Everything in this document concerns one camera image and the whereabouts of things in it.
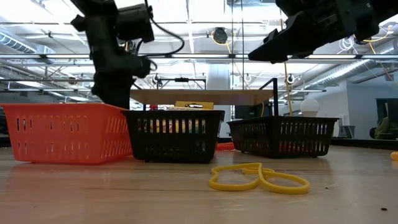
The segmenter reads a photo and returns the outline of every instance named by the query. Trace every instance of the table surface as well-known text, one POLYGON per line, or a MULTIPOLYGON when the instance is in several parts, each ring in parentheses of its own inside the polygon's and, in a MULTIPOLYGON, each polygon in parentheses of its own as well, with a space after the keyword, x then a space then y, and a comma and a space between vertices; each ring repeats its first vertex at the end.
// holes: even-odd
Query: table surface
MULTIPOLYGON (((332 146, 317 159, 217 152, 211 164, 144 163, 130 157, 102 166, 68 166, 17 162, 10 149, 0 149, 0 222, 396 223, 398 162, 390 153, 332 146), (262 187, 209 188, 212 167, 247 162, 304 177, 311 191, 281 195, 262 187)), ((253 178, 222 172, 220 182, 253 178)))

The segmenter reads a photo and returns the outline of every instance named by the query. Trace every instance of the orange object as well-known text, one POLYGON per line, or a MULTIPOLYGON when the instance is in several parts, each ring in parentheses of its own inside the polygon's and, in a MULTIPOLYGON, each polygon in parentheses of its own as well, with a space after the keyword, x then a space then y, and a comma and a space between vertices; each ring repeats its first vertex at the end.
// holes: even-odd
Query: orange object
POLYGON ((100 164, 132 154, 121 108, 90 104, 5 104, 15 160, 100 164))
POLYGON ((233 150, 235 150, 233 142, 217 144, 217 151, 233 151, 233 150))
POLYGON ((391 153, 391 159, 398 161, 398 152, 392 152, 391 153))

